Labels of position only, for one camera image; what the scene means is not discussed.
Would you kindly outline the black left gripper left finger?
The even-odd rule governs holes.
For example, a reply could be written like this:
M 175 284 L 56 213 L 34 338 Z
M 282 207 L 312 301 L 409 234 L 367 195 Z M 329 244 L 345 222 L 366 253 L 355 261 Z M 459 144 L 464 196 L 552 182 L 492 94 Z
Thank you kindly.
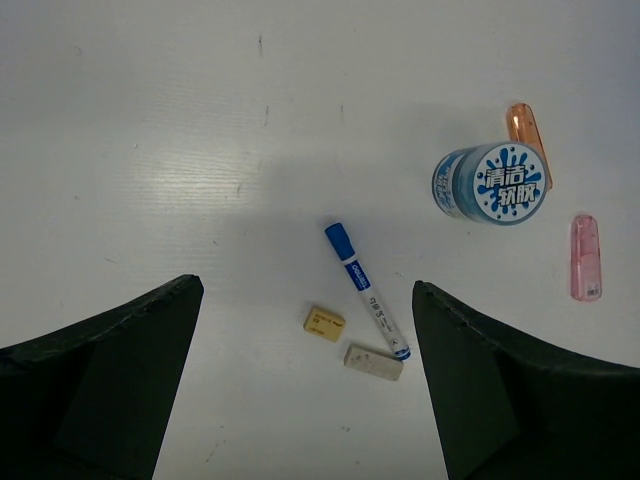
M 3 348 L 2 478 L 152 478 L 203 295 L 182 275 Z

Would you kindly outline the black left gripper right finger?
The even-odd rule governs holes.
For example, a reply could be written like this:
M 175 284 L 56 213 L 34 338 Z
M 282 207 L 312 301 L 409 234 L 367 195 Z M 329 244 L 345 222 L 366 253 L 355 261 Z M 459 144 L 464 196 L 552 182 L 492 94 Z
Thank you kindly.
M 635 479 L 639 371 L 552 345 L 417 282 L 412 311 L 451 479 Z

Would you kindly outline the pink translucent case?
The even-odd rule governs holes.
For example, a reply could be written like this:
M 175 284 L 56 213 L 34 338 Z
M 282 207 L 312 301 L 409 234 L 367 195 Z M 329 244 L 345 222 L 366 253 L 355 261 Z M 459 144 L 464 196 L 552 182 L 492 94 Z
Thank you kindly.
M 571 296 L 592 302 L 602 295 L 598 224 L 591 215 L 577 215 L 571 224 Z

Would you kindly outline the blue cleaning gel jar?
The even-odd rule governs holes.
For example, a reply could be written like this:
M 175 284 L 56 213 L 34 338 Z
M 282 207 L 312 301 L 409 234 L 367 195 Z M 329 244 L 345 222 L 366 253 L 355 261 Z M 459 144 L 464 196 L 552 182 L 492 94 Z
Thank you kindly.
M 530 219 L 549 187 L 546 162 L 519 142 L 453 151 L 438 163 L 431 182 L 435 203 L 446 215 L 496 226 Z

